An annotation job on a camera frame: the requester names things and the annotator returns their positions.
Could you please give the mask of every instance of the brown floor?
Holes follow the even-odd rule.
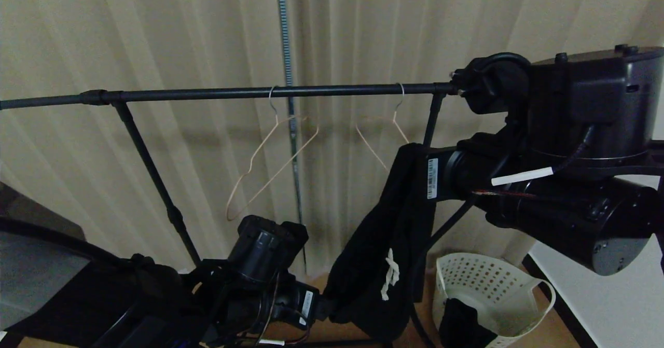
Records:
[[[323,289],[327,283],[327,276],[319,277],[313,282],[312,286]],[[431,291],[434,287],[434,278],[430,276],[427,278],[427,285],[424,290],[424,300],[428,301],[420,303],[417,310],[422,320],[422,324],[427,329],[429,336],[438,340],[436,328],[431,318]],[[538,289],[535,289],[535,299],[541,305],[547,305],[548,300],[544,294]],[[301,331],[287,324],[270,324],[268,331],[265,333],[267,339],[297,339],[301,336]],[[337,325],[325,320],[317,322],[311,329],[309,341],[332,341],[341,339],[367,339],[368,336],[353,324]],[[424,346],[420,341],[415,328],[412,324],[408,324],[406,331],[404,331],[401,338],[394,341],[395,348],[410,348]],[[516,343],[510,346],[511,348],[579,348],[578,343],[574,340],[572,334],[567,330],[565,324],[555,311],[548,313],[543,322],[530,334],[524,336]],[[66,348],[65,345],[48,343],[45,341],[38,341],[36,339],[23,339],[19,348]]]

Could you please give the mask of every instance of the beige curtain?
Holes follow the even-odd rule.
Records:
[[[277,0],[0,0],[2,100],[85,90],[158,90],[284,85]],[[287,0],[299,85],[446,81],[473,57],[509,50],[531,60],[557,52],[661,45],[662,0]],[[301,98],[311,117],[300,140],[308,275],[325,272],[375,204],[403,139],[388,121],[400,95]],[[409,96],[398,123],[421,142],[430,98]],[[274,100],[281,118],[284,99]],[[204,258],[224,258],[239,219],[225,203],[254,149],[270,131],[267,100],[130,104],[193,241]],[[475,116],[445,99],[434,146],[496,131],[500,114]],[[113,253],[143,253],[177,269],[191,262],[112,107],[69,105],[0,113],[3,182],[79,223]],[[258,154],[232,210],[290,155],[286,126]],[[290,169],[247,214],[297,220]],[[439,204],[438,225],[459,205]],[[492,227],[472,211],[437,251],[462,249],[518,262],[526,235]],[[302,259],[294,272],[304,273]]]

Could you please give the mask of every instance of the white plastic basket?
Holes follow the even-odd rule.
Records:
[[[479,254],[455,253],[436,261],[437,280],[432,313],[440,325],[448,298],[477,310],[477,321],[498,337],[489,347],[508,346],[533,331],[556,302],[553,286],[509,263]],[[539,310],[533,289],[543,282],[551,303]]]

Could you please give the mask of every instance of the barcode label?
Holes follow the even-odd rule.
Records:
[[[438,159],[429,159],[426,173],[426,198],[438,197]]]
[[[304,294],[304,303],[302,303],[302,315],[305,317],[309,317],[309,309],[311,308],[311,299],[313,299],[313,292],[307,291],[307,293]],[[302,317],[300,317],[299,324],[306,326],[307,322]]]

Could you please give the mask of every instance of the clothes hanger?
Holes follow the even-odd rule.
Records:
[[[404,97],[406,96],[406,90],[404,89],[404,86],[400,83],[397,83],[397,85],[401,86],[401,102],[399,102],[399,104],[397,104],[396,107],[394,107],[394,115],[392,116],[391,120],[387,117],[382,117],[382,116],[363,116],[362,118],[363,119],[384,119],[384,120],[387,120],[387,121],[391,122],[394,126],[396,126],[396,129],[399,131],[399,133],[404,138],[406,143],[410,143],[410,141],[406,137],[406,134],[403,133],[403,130],[401,130],[401,127],[396,122],[396,112],[398,111],[399,106],[404,102]],[[355,130],[357,130],[357,133],[360,135],[360,138],[362,138],[363,142],[365,142],[365,145],[367,145],[367,147],[369,147],[369,151],[371,151],[371,153],[376,157],[376,159],[378,159],[378,161],[380,162],[382,167],[385,169],[385,171],[389,171],[386,164],[382,162],[379,155],[376,154],[376,152],[374,151],[372,146],[369,144],[369,142],[367,142],[367,139],[365,138],[365,136],[363,136],[362,131],[360,131],[360,128],[358,126],[358,123],[355,123]]]
[[[275,106],[274,106],[274,104],[273,104],[273,102],[272,102],[272,91],[273,91],[276,87],[277,87],[277,86],[272,86],[272,89],[270,89],[270,94],[268,95],[268,99],[270,100],[270,107],[272,107],[272,110],[274,111],[274,126],[272,127],[272,130],[270,130],[270,132],[268,133],[268,135],[263,139],[263,142],[261,142],[261,143],[258,145],[258,148],[256,149],[256,151],[254,151],[254,154],[251,156],[251,159],[249,159],[249,170],[247,170],[246,173],[240,175],[240,178],[238,178],[238,181],[235,183],[235,186],[233,187],[233,190],[231,190],[231,192],[230,192],[230,196],[228,197],[228,201],[226,202],[226,220],[228,220],[228,221],[233,221],[235,218],[237,218],[237,217],[240,215],[240,213],[242,213],[245,209],[247,209],[247,207],[249,206],[249,204],[251,204],[251,203],[254,201],[254,199],[256,199],[256,197],[257,197],[261,192],[263,192],[263,190],[265,190],[265,189],[268,187],[268,185],[270,185],[270,183],[276,178],[276,176],[278,176],[279,173],[281,173],[282,170],[284,170],[284,169],[288,166],[288,164],[290,164],[290,162],[291,162],[292,160],[294,160],[294,159],[297,157],[297,155],[298,155],[303,149],[305,149],[305,147],[307,147],[307,146],[309,145],[309,143],[311,143],[311,141],[312,141],[314,138],[316,138],[316,136],[318,135],[318,132],[320,131],[320,124],[317,124],[317,125],[316,125],[316,132],[313,133],[313,136],[311,136],[311,138],[309,138],[309,139],[308,139],[308,140],[302,145],[302,147],[300,147],[299,150],[297,150],[297,152],[295,152],[295,153],[293,154],[293,156],[291,156],[291,158],[290,158],[288,161],[286,161],[285,164],[284,164],[281,168],[279,168],[279,170],[277,171],[277,173],[275,173],[275,174],[274,174],[274,175],[268,180],[268,182],[267,182],[265,185],[263,185],[263,187],[261,187],[261,188],[258,190],[258,192],[257,192],[256,194],[254,194],[253,197],[251,197],[251,199],[249,199],[249,201],[247,202],[247,204],[245,204],[245,206],[243,206],[239,211],[237,211],[237,213],[235,213],[234,216],[232,216],[232,217],[229,216],[229,215],[228,215],[228,211],[230,210],[230,202],[232,201],[233,197],[235,196],[235,192],[237,191],[237,189],[238,189],[240,183],[242,182],[242,179],[243,179],[245,176],[247,176],[249,173],[251,173],[251,170],[252,170],[253,167],[254,167],[254,158],[256,157],[256,155],[258,154],[258,152],[260,151],[260,149],[263,148],[263,146],[264,146],[265,143],[268,141],[268,139],[272,136],[272,134],[273,134],[274,131],[277,129],[277,127],[278,127],[279,125],[281,125],[281,124],[283,124],[283,123],[285,123],[285,122],[287,122],[287,121],[290,121],[290,120],[292,120],[292,119],[294,119],[294,118],[297,118],[297,117],[300,117],[300,118],[302,119],[303,122],[306,121],[306,120],[309,118],[309,117],[307,117],[307,116],[305,116],[305,117],[301,117],[301,116],[289,116],[288,118],[286,118],[286,119],[284,119],[284,120],[282,120],[282,121],[279,121],[279,114],[277,113],[277,109],[275,108]]]

